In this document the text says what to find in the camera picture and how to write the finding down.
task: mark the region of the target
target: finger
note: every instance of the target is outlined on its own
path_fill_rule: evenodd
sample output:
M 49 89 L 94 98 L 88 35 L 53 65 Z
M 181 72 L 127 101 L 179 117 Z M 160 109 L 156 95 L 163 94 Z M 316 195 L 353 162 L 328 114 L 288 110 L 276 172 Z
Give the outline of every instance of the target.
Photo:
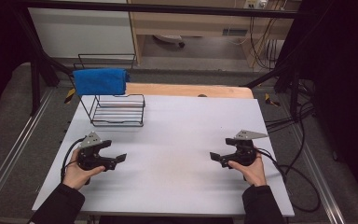
M 229 161 L 228 165 L 242 173 L 244 172 L 244 170 L 243 170 L 244 167 L 235 161 Z
M 75 161 L 77 159 L 77 154 L 79 153 L 79 149 L 75 149 L 74 152 L 72 152 L 71 161 Z
M 98 166 L 98 167 L 95 167 L 94 169 L 90 170 L 89 171 L 89 175 L 90 176 L 93 176 L 93 175 L 97 175 L 99 174 L 100 172 L 104 171 L 104 166 Z

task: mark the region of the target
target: black wire rack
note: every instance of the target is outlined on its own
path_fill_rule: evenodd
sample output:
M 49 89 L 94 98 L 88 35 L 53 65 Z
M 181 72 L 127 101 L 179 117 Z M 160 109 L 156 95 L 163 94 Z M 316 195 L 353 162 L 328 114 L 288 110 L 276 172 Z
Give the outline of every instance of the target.
M 135 61 L 134 54 L 79 54 L 75 70 L 88 68 L 124 68 L 129 73 Z M 76 89 L 74 77 L 70 80 Z M 94 95 L 91 105 L 80 103 L 95 127 L 143 127 L 145 97 L 142 94 Z

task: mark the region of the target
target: white cabinet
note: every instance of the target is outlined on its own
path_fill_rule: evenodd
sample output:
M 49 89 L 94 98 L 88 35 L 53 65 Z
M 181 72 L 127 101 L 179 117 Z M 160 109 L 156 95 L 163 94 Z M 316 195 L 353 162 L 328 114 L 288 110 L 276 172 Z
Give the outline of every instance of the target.
M 92 2 L 127 3 L 126 0 Z M 51 57 L 76 58 L 79 53 L 134 53 L 128 12 L 29 10 L 43 49 Z

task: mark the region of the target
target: metal wire basket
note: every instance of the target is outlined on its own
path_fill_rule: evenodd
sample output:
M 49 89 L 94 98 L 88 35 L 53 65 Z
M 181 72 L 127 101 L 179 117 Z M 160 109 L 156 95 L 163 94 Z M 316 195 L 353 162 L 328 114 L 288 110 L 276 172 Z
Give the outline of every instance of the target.
M 105 68 L 105 67 L 117 67 L 118 64 L 129 65 L 129 69 L 132 69 L 132 65 L 135 57 L 131 57 L 131 54 L 109 54 L 109 56 L 130 56 L 130 62 L 128 60 L 115 60 L 103 63 L 99 63 L 95 59 L 91 63 L 85 63 L 85 60 L 81 56 L 92 55 L 93 57 L 100 54 L 79 54 L 80 63 L 75 63 L 75 69 L 86 68 Z M 73 77 L 71 77 L 72 84 L 76 88 Z M 92 125 L 96 127 L 143 127 L 144 126 L 144 112 L 145 112 L 145 97 L 142 94 L 129 94 L 129 95 L 94 95 L 83 96 L 93 97 L 92 100 L 88 98 L 87 102 L 80 98 L 80 103 L 86 110 L 89 120 Z

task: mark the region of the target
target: power strip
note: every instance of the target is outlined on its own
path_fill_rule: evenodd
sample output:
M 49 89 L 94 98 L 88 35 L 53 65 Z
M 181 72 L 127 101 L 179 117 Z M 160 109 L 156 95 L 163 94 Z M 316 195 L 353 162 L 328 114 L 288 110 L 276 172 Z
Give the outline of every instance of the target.
M 246 0 L 243 8 L 263 9 L 267 6 L 268 0 Z

